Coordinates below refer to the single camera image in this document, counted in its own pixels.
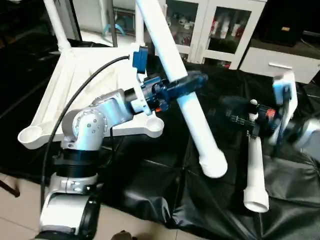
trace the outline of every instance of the robotic arm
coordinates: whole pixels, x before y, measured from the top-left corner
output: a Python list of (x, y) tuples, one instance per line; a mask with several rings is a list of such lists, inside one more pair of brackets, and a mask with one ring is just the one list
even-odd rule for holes
[(314, 117), (292, 120), (298, 106), (295, 77), (292, 71), (273, 79), (273, 92), (278, 109), (239, 97), (223, 97), (224, 116), (235, 126), (256, 138), (263, 136), (277, 149), (283, 142), (297, 151), (320, 160), (320, 121)]
[[(141, 73), (140, 54), (133, 54), (133, 65)], [(69, 111), (62, 119), (64, 139), (54, 160), (56, 172), (51, 176), (49, 193), (40, 216), (40, 234), (36, 239), (92, 239), (100, 211), (97, 157), (107, 131), (133, 119), (141, 112), (166, 111), (170, 101), (201, 88), (208, 80), (205, 74), (191, 71), (186, 77), (169, 82), (160, 77), (146, 79), (141, 85), (143, 101), (133, 88), (97, 97), (83, 109)]]

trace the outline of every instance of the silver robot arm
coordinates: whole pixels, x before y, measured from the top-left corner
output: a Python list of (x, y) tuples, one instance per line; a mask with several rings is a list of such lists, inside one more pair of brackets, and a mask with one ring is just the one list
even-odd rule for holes
[(40, 216), (40, 235), (78, 236), (91, 239), (97, 229), (100, 186), (97, 155), (104, 134), (113, 126), (133, 119), (122, 89), (96, 98), (88, 107), (72, 110), (62, 120), (64, 140), (55, 159), (48, 195)]
[(208, 80), (199, 71), (176, 82), (156, 76), (141, 85), (145, 101), (141, 106), (134, 89), (97, 97), (88, 107), (72, 110), (62, 119), (64, 139), (55, 158), (48, 195), (40, 216), (40, 235), (36, 239), (92, 239), (97, 230), (101, 184), (98, 185), (98, 153), (107, 131), (133, 119), (148, 106), (149, 111), (165, 111), (170, 101), (201, 88)]
[(298, 135), (293, 147), (320, 161), (320, 120), (312, 118), (306, 121)]

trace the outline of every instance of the pvc pipe end cap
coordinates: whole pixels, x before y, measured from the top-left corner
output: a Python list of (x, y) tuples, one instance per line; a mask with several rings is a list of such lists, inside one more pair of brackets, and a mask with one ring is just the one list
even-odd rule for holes
[(146, 128), (151, 132), (159, 132), (164, 129), (165, 123), (158, 117), (150, 117), (145, 124)]
[(214, 154), (199, 156), (199, 163), (203, 173), (213, 179), (221, 178), (228, 169), (226, 157), (219, 149)]
[(18, 140), (22, 144), (35, 142), (41, 137), (42, 128), (39, 126), (28, 126), (18, 134)]
[(269, 210), (269, 196), (265, 189), (247, 187), (244, 190), (244, 206), (256, 213), (265, 213)]
[(258, 105), (258, 101), (255, 100), (255, 99), (251, 99), (251, 100), (250, 100), (250, 103), (253, 104), (253, 105)]

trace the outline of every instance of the black cable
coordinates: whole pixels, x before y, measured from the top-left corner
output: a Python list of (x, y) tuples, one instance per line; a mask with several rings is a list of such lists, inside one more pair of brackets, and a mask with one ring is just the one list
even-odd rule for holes
[(102, 67), (100, 67), (97, 71), (95, 71), (82, 85), (81, 87), (75, 92), (75, 94), (71, 97), (71, 99), (69, 100), (69, 102), (65, 105), (63, 111), (61, 112), (58, 120), (56, 121), (56, 124), (54, 125), (54, 128), (52, 130), (52, 133), (49, 137), (49, 140), (47, 142), (46, 148), (45, 148), (45, 153), (44, 153), (44, 158), (43, 158), (43, 163), (42, 163), (42, 176), (41, 176), (41, 191), (40, 191), (40, 211), (42, 210), (44, 203), (45, 203), (45, 180), (46, 180), (46, 165), (47, 165), (47, 160), (48, 160), (48, 153), (49, 153), (49, 148), (51, 143), (54, 140), (54, 136), (58, 130), (59, 125), (62, 122), (63, 117), (65, 116), (65, 114), (67, 113), (69, 107), (71, 106), (71, 104), (74, 102), (74, 100), (76, 99), (76, 97), (81, 93), (81, 91), (91, 82), (91, 80), (96, 77), (102, 70), (104, 70), (105, 68), (109, 67), (110, 65), (121, 61), (121, 60), (125, 60), (125, 59), (129, 59), (130, 56), (121, 56), (118, 57), (108, 63), (106, 63), (105, 65), (103, 65)]

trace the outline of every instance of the drawer handle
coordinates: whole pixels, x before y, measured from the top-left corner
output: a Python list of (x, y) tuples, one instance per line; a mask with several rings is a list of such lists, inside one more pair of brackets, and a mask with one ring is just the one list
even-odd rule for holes
[(272, 63), (272, 62), (269, 62), (269, 66), (282, 68), (282, 69), (292, 69), (292, 66), (286, 66), (286, 65)]

